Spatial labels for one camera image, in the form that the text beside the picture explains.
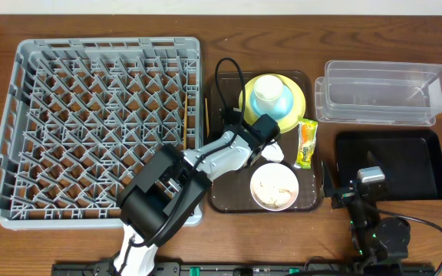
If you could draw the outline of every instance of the yellow wrapper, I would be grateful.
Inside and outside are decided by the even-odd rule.
[[[318,123],[305,118],[299,119],[298,156],[295,167],[311,169],[312,155],[316,145],[316,128]]]

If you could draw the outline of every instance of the wooden surface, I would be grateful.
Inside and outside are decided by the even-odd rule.
[[[18,43],[27,38],[195,36],[206,78],[216,62],[235,58],[247,71],[300,70],[314,82],[333,59],[442,64],[442,17],[183,17],[0,16],[0,119]],[[224,67],[221,71],[233,71]],[[332,156],[345,125],[321,124],[322,157]],[[356,126],[354,129],[372,129]],[[442,146],[442,115],[433,127]],[[378,206],[442,225],[442,201],[386,202]],[[203,223],[183,228],[159,256],[196,262],[302,262],[313,255],[355,255],[344,209],[329,201],[308,214],[221,215],[206,205]],[[46,275],[56,261],[96,261],[116,252],[123,232],[19,231],[0,226],[0,275]],[[442,235],[412,224],[408,261],[438,265]]]

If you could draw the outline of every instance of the gray plastic dish rack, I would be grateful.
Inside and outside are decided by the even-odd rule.
[[[202,146],[201,83],[195,38],[23,41],[0,126],[2,226],[121,227],[117,194],[155,150],[181,150],[185,125],[187,146]]]

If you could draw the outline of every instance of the black tray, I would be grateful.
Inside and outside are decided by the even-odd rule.
[[[386,200],[442,199],[442,153],[432,130],[340,133],[336,150],[341,185],[378,163],[388,181]]]
[[[305,118],[315,120],[315,104],[311,84],[305,74],[298,71],[270,71],[270,72],[243,72],[245,82],[260,74],[274,73],[289,77],[303,91],[306,99]],[[221,119],[222,102],[216,90],[216,85],[210,81],[211,86],[207,91],[209,107],[209,125],[211,134],[208,141],[219,138],[224,124]],[[239,93],[242,90],[238,73],[220,73],[219,86],[226,99],[228,107],[237,107]],[[283,133],[279,145],[284,153],[283,164],[287,165],[296,174],[299,182],[299,193],[295,203],[282,212],[309,212],[316,209],[322,202],[322,165],[319,159],[318,150],[312,156],[311,169],[293,169],[298,149],[298,127]],[[222,213],[244,213],[244,212],[271,212],[260,207],[250,193],[250,179],[252,174],[267,160],[259,158],[254,166],[248,169],[241,169],[236,172],[228,172],[214,180],[213,187],[209,191],[208,202],[217,212]]]

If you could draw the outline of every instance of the brown tray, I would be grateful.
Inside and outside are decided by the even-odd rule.
[[[312,86],[308,77],[298,71],[271,71],[271,72],[244,72],[243,76],[247,83],[260,74],[274,73],[289,77],[296,82],[303,90],[306,99],[305,118],[315,120],[315,105],[312,93]],[[219,97],[216,85],[210,81],[210,89],[207,91],[210,135],[208,141],[217,138],[223,131],[223,103]],[[226,99],[228,107],[237,107],[239,93],[242,90],[238,73],[220,73],[219,86]],[[298,148],[298,127],[281,135],[279,145],[284,153],[282,163],[287,165],[296,174],[299,181],[299,194],[296,202],[283,212],[309,212],[316,209],[322,202],[322,165],[318,150],[312,157],[311,169],[295,169],[293,165],[296,160]],[[222,213],[247,213],[247,212],[270,212],[257,205],[250,193],[250,179],[252,174],[262,165],[268,163],[261,157],[254,166],[241,169],[236,172],[228,172],[213,183],[209,191],[208,202],[217,212]]]

